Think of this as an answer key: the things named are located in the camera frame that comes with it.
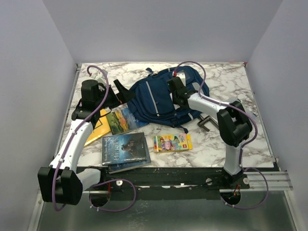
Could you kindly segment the navy blue student backpack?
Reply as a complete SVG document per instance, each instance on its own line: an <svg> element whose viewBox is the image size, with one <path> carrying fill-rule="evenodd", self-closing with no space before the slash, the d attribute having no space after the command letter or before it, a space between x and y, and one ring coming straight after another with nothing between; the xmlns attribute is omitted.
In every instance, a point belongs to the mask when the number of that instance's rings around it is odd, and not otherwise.
<svg viewBox="0 0 308 231"><path fill-rule="evenodd" d="M203 81L197 70L190 66L172 67L153 73L150 68L148 77L137 82L129 89L135 97L127 102L134 117L142 122L155 123L173 128L198 118L201 112L189 108L175 108L167 82L173 78L174 70L186 75L188 90L199 90Z"/></svg>

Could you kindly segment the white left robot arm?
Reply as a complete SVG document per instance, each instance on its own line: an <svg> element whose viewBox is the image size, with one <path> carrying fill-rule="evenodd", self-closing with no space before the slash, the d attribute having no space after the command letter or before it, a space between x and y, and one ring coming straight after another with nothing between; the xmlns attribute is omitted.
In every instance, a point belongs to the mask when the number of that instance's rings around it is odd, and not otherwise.
<svg viewBox="0 0 308 231"><path fill-rule="evenodd" d="M77 173L77 164L85 143L94 131L104 108L114 109L135 97L118 80L114 80L118 93L108 83L88 79L81 84L81 99L71 116L68 135L58 154L48 167L38 171L38 182L44 202L54 205L77 205L82 193L89 187L102 190L107 179L100 170L87 168Z"/></svg>

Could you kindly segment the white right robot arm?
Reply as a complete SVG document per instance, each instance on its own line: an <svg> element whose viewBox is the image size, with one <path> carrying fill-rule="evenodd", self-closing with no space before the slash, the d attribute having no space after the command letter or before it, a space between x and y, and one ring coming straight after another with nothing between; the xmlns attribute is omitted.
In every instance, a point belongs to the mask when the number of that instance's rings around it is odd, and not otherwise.
<svg viewBox="0 0 308 231"><path fill-rule="evenodd" d="M248 138L256 123L239 101L221 102L205 96L200 90L188 90L179 77L173 77L167 84L174 104L217 120L220 136L226 144L223 166L226 174L222 175L221 182L224 187L233 188L239 183L237 174L242 171L243 146L249 143Z"/></svg>

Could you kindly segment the Animal Farm blue book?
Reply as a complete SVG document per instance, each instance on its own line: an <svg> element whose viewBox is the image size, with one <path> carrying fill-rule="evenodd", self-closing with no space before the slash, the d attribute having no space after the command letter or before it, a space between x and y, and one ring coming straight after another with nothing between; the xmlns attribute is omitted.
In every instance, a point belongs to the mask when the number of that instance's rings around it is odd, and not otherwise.
<svg viewBox="0 0 308 231"><path fill-rule="evenodd" d="M112 135L123 134L149 125L138 120L128 108L116 109L106 116Z"/></svg>

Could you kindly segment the yellow notebook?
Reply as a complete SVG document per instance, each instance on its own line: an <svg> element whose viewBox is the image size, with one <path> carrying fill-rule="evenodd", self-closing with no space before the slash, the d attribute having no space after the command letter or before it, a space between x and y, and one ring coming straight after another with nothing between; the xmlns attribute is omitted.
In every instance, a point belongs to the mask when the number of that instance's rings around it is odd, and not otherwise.
<svg viewBox="0 0 308 231"><path fill-rule="evenodd" d="M100 111L101 117L99 118L98 122L96 123L96 126L93 130L93 132L88 137L85 147L93 143L94 141L98 140L102 136L108 134L111 132L110 126L108 124L107 115L111 113L112 110L107 112L105 109L102 109Z"/></svg>

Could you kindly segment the yellow crayon box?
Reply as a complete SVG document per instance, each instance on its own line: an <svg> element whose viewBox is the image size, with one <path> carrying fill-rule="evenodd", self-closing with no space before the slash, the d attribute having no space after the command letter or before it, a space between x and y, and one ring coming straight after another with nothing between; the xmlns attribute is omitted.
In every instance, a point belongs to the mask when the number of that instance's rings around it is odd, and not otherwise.
<svg viewBox="0 0 308 231"><path fill-rule="evenodd" d="M153 141L156 153L182 152L193 148L191 136L186 133L156 135Z"/></svg>

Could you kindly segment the Wuthering Heights dark book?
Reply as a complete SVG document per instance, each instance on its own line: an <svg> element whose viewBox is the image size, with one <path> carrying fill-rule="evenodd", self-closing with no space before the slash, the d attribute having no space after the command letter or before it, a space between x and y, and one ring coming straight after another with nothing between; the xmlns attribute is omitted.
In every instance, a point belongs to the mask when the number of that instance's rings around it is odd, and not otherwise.
<svg viewBox="0 0 308 231"><path fill-rule="evenodd" d="M144 133L106 136L102 138L102 165L146 160Z"/></svg>

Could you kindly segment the clear plastic organizer box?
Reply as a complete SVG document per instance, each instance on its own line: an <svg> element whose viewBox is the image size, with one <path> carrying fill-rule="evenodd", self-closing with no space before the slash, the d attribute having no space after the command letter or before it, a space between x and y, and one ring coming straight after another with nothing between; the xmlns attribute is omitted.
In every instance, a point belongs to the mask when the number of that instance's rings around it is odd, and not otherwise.
<svg viewBox="0 0 308 231"><path fill-rule="evenodd" d="M249 108L246 107L246 105L245 105L240 99L236 99L236 101L239 101L239 102L242 104L243 109L245 110L245 112L246 112L254 121L256 121L257 115L256 115L255 113L251 112L251 111L249 110Z"/></svg>

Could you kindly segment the dark book underneath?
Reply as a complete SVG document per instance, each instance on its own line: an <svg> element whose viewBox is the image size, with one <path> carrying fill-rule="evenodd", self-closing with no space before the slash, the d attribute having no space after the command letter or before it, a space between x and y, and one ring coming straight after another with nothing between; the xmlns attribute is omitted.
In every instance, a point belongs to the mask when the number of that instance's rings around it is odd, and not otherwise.
<svg viewBox="0 0 308 231"><path fill-rule="evenodd" d="M113 164L108 167L108 173L114 174L122 171L132 170L139 167L144 167L151 164L151 158L148 150L147 143L144 143L144 149L146 151L146 160L135 161L135 162L127 162L122 164Z"/></svg>

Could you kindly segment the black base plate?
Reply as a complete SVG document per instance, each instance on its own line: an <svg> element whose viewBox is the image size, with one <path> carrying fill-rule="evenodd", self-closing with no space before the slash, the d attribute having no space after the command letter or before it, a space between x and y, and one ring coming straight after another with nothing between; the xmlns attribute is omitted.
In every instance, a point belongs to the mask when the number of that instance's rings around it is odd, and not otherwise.
<svg viewBox="0 0 308 231"><path fill-rule="evenodd" d="M98 167L102 181L117 178L131 181L136 187L138 200L218 200L223 190L234 190L237 184L241 190L251 189L241 176L228 180L220 167L140 167L109 174L105 167Z"/></svg>

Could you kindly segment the aluminium rail frame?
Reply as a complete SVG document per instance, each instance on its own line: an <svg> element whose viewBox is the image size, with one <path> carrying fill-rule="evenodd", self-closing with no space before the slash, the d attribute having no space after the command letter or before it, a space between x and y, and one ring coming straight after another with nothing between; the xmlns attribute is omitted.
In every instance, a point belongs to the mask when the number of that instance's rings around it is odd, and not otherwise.
<svg viewBox="0 0 308 231"><path fill-rule="evenodd" d="M71 119L69 133L48 167L38 171L42 199L54 205L77 205L84 191L112 182L128 183L132 189L189 186L204 187L213 191L225 206L237 208L226 201L226 193L250 189L257 177L264 180L265 191L282 189L289 180L286 171L261 171L254 167L243 168L243 148L253 141L251 132L257 125L239 101L220 102L209 96L205 77L185 61L176 67L166 68L149 75L126 89L119 80L114 81L117 92L108 81L90 78L82 82L81 97ZM90 134L99 121L100 111L127 104L137 119L150 123L183 128L184 124L206 113L218 121L218 129L226 146L226 161L222 168L138 168L127 173L112 175L101 167L86 167L77 172L77 164Z"/></svg>

